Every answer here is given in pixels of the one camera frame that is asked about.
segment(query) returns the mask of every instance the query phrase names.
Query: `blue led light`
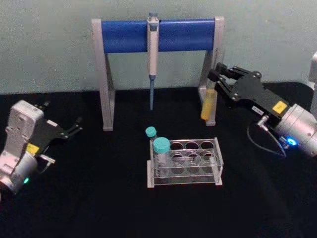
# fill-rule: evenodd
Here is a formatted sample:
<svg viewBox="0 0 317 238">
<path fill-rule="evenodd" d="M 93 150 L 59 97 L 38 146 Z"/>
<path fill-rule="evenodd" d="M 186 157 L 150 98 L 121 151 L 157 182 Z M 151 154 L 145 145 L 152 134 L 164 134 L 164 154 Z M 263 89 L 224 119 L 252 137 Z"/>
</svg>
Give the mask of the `blue led light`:
<svg viewBox="0 0 317 238">
<path fill-rule="evenodd" d="M 294 139 L 292 139 L 292 138 L 288 138 L 288 139 L 287 139 L 287 143 L 290 144 L 290 145 L 297 145 L 296 140 L 294 140 Z"/>
</svg>

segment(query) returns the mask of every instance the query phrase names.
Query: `blue screw cap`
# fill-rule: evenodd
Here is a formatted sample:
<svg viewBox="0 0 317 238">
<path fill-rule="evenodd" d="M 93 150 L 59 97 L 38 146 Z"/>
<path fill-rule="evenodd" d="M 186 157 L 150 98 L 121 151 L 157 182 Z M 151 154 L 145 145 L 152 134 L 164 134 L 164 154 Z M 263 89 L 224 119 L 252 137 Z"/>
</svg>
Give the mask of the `blue screw cap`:
<svg viewBox="0 0 317 238">
<path fill-rule="evenodd" d="M 170 142 L 165 137 L 159 137 L 153 142 L 154 151 L 161 154 L 170 150 Z"/>
<path fill-rule="evenodd" d="M 150 11 L 149 16 L 150 17 L 157 17 L 158 13 L 156 11 Z"/>
<path fill-rule="evenodd" d="M 155 130 L 155 127 L 150 126 L 146 128 L 145 133 L 149 138 L 151 138 L 157 135 L 157 130 Z"/>
</svg>

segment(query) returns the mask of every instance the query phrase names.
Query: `black cable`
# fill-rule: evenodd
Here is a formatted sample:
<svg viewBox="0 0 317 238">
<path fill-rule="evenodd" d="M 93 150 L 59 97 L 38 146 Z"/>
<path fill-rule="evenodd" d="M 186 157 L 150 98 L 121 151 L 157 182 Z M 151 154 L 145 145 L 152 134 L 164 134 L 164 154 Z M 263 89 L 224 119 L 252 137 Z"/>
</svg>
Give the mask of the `black cable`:
<svg viewBox="0 0 317 238">
<path fill-rule="evenodd" d="M 41 153 L 41 154 L 45 154 L 46 152 L 47 152 L 47 150 L 49 149 L 49 145 L 43 150 L 43 152 Z M 39 175 L 41 175 L 42 173 L 44 173 L 47 169 L 48 169 L 48 167 L 49 167 L 50 165 L 47 165 L 46 164 L 46 166 L 45 166 L 45 168 L 44 169 L 42 169 L 42 171 L 39 171 L 38 169 L 36 169 L 37 170 L 37 172 L 39 173 Z"/>
<path fill-rule="evenodd" d="M 285 150 L 284 150 L 284 148 L 282 147 L 282 145 L 279 143 L 279 141 L 275 138 L 275 136 L 270 132 L 270 131 L 266 131 L 269 135 L 270 135 L 270 137 L 276 142 L 276 144 L 278 145 L 278 147 L 280 148 L 280 150 L 281 150 L 281 152 L 282 153 L 278 153 L 278 152 L 276 152 L 276 151 L 273 151 L 273 150 L 270 150 L 270 149 L 268 149 L 268 148 L 265 148 L 265 147 L 263 147 L 263 146 L 260 146 L 258 143 L 256 143 L 253 139 L 252 139 L 252 137 L 251 137 L 251 135 L 250 135 L 250 126 L 251 126 L 252 124 L 250 124 L 250 125 L 248 125 L 248 128 L 247 128 L 247 136 L 248 136 L 248 139 L 255 145 L 255 146 L 257 146 L 258 148 L 260 148 L 260 149 L 262 149 L 262 150 L 265 150 L 265 151 L 267 151 L 267 152 L 270 152 L 270 153 L 273 153 L 273 154 L 275 154 L 275 155 L 278 155 L 278 156 L 281 156 L 281 157 L 283 157 L 283 158 L 286 158 L 286 153 L 285 153 Z"/>
</svg>

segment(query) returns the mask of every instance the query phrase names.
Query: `black table surface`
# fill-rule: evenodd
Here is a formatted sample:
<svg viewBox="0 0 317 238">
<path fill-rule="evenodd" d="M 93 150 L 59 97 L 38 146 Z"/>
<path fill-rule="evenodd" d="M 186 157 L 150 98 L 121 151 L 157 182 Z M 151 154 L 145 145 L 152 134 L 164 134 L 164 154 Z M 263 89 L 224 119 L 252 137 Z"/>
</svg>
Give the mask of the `black table surface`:
<svg viewBox="0 0 317 238">
<path fill-rule="evenodd" d="M 301 83 L 267 87 L 309 109 L 313 92 Z M 102 131 L 98 92 L 0 96 L 0 146 L 10 107 L 18 100 L 50 100 L 45 117 L 62 127 L 83 117 L 84 130 L 47 155 L 55 165 L 0 206 L 0 237 L 316 237 L 317 162 L 297 148 L 287 158 L 256 148 L 246 136 L 257 119 L 228 109 L 219 97 L 216 123 L 200 120 L 196 88 L 117 91 L 114 131 Z M 219 140 L 223 186 L 183 184 L 147 189 L 153 125 L 169 139 Z M 256 128 L 256 141 L 269 137 Z"/>
</svg>

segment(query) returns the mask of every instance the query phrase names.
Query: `robotic arm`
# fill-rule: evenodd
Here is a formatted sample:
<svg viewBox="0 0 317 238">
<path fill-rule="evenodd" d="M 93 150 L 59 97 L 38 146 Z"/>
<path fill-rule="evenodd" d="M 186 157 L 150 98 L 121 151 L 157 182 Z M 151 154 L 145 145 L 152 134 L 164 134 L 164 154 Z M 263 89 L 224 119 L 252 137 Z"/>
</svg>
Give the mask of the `robotic arm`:
<svg viewBox="0 0 317 238">
<path fill-rule="evenodd" d="M 225 77 L 235 79 L 233 86 L 226 83 Z M 307 155 L 317 155 L 317 120 L 297 104 L 290 105 L 261 83 L 261 73 L 247 71 L 234 66 L 227 68 L 218 63 L 208 78 L 216 82 L 215 90 L 221 94 L 230 107 L 244 107 L 261 119 L 257 125 L 280 136 L 283 147 L 297 145 Z"/>
<path fill-rule="evenodd" d="M 5 131 L 7 139 L 0 154 L 0 191 L 16 194 L 40 164 L 46 163 L 44 172 L 55 160 L 45 152 L 54 139 L 67 140 L 82 130 L 80 119 L 69 130 L 44 119 L 43 106 L 33 106 L 19 101 L 12 106 Z"/>
</svg>

